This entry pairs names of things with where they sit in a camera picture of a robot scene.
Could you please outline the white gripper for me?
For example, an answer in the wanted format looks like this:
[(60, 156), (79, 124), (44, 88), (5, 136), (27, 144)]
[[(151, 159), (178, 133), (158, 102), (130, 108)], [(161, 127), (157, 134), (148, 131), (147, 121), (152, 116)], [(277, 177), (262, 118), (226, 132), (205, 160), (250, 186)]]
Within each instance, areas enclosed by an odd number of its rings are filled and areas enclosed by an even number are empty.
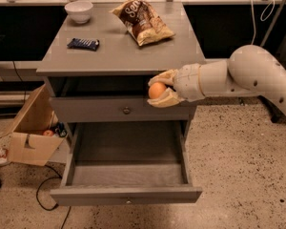
[(184, 100), (197, 101), (205, 96), (199, 86), (199, 64), (185, 65), (179, 70), (167, 70), (150, 79), (148, 86), (156, 82), (168, 86), (174, 85), (174, 90), (168, 88), (156, 99), (148, 99), (147, 102), (156, 108), (172, 107)]

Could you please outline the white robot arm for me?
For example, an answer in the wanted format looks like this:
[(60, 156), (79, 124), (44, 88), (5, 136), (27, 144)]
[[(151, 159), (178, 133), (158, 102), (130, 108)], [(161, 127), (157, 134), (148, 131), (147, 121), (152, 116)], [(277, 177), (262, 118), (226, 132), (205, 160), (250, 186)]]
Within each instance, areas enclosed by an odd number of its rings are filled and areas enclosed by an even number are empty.
[(160, 96), (148, 99), (156, 108), (206, 97), (263, 96), (286, 116), (286, 70), (256, 45), (242, 46), (225, 60), (165, 71), (149, 81), (156, 83), (165, 85)]

